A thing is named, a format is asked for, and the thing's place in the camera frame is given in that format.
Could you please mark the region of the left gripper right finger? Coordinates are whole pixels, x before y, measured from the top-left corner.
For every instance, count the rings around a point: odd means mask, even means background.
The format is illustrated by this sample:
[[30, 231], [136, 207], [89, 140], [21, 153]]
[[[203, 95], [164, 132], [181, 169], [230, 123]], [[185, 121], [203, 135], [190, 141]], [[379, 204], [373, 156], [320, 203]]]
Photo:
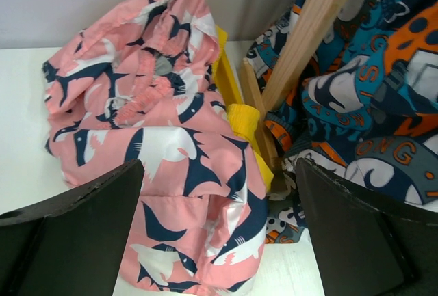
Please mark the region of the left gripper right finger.
[[296, 180], [325, 295], [436, 295], [437, 214], [300, 158]]

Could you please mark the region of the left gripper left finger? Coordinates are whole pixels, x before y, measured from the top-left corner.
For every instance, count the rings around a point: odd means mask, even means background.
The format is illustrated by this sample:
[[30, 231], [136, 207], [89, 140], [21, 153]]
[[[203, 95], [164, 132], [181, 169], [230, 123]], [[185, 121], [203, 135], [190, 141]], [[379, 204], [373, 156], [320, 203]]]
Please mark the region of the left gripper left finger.
[[52, 198], [1, 215], [2, 295], [111, 295], [138, 204], [132, 160]]

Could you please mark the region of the yellow shorts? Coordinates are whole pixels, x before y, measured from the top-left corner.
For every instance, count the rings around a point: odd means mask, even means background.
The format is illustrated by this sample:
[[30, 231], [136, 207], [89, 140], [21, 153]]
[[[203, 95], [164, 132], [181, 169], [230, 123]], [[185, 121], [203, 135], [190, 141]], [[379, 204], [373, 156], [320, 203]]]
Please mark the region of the yellow shorts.
[[229, 121], [231, 129], [236, 136], [250, 143], [255, 154], [261, 177], [263, 178], [266, 193], [269, 193], [271, 190], [274, 173], [262, 158], [255, 138], [255, 132], [258, 127], [259, 119], [259, 110], [249, 105], [234, 103], [228, 107], [227, 120]]

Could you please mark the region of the pink shark print shorts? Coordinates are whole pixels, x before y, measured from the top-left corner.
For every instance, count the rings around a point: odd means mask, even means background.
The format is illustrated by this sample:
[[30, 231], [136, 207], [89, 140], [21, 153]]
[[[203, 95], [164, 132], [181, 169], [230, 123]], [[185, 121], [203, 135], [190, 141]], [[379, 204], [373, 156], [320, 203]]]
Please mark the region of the pink shark print shorts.
[[126, 0], [43, 64], [46, 149], [66, 183], [143, 165], [119, 271], [136, 288], [246, 295], [253, 287], [266, 187], [214, 84], [219, 53], [205, 0]]

